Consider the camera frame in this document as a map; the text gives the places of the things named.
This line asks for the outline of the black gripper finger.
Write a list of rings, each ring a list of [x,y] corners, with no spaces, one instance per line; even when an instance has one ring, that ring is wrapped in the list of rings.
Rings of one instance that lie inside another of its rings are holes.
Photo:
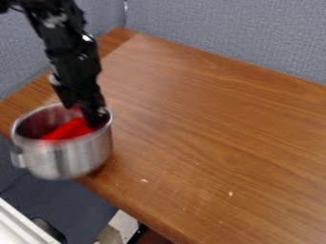
[[[78,91],[74,87],[66,86],[63,84],[56,84],[52,86],[60,101],[67,109],[79,105]]]
[[[107,119],[106,104],[103,102],[83,102],[81,109],[89,126],[91,128],[99,127]]]

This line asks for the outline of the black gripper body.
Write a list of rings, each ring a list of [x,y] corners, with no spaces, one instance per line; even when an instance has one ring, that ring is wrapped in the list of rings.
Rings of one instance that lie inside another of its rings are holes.
[[[105,103],[97,83],[102,67],[95,39],[89,34],[78,37],[52,35],[47,38],[47,57],[52,70],[51,85],[63,84],[74,87],[79,104]]]

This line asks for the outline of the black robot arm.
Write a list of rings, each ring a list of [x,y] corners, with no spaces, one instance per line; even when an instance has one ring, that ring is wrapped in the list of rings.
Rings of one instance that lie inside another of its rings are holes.
[[[79,107],[91,128],[105,123],[106,101],[97,83],[102,72],[98,43],[86,32],[75,0],[0,0],[0,14],[24,14],[43,44],[50,83],[67,109]]]

